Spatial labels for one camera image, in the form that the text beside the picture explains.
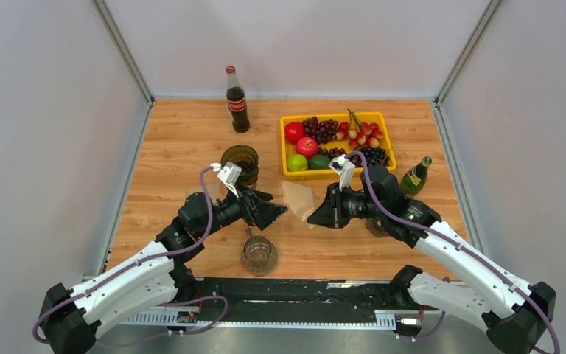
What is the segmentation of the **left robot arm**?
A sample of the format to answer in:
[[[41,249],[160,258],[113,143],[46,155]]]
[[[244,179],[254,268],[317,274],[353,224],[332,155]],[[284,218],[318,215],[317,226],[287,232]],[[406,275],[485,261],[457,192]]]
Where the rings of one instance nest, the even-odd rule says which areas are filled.
[[[189,195],[177,216],[135,255],[88,281],[45,294],[32,334],[54,353],[87,353],[98,338],[131,316],[162,303],[188,305],[196,294],[186,263],[205,238],[236,221],[263,231],[287,212],[266,192],[239,187],[222,201]]]

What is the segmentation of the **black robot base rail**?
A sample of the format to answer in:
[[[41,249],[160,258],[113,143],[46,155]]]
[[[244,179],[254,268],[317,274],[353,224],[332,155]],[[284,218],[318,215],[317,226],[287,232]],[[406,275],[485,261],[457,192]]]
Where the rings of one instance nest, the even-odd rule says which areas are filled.
[[[190,293],[125,320],[170,330],[217,327],[387,330],[413,337],[425,309],[387,280],[200,278]]]

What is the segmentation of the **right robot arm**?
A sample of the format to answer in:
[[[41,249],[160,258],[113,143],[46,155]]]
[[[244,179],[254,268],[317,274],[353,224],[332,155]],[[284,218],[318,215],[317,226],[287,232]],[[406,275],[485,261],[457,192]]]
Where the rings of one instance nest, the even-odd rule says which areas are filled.
[[[415,302],[450,313],[483,331],[502,353],[542,352],[537,344],[549,333],[560,353],[551,324],[556,292],[545,282],[532,285],[490,260],[465,241],[428,205],[406,198],[396,177],[383,166],[366,168],[363,188],[349,185],[354,165],[340,156],[330,168],[340,177],[327,187],[324,202],[308,223],[342,229],[351,219],[374,223],[382,236],[405,243],[450,270],[467,287],[443,282],[412,265],[392,279],[391,297],[401,308]]]

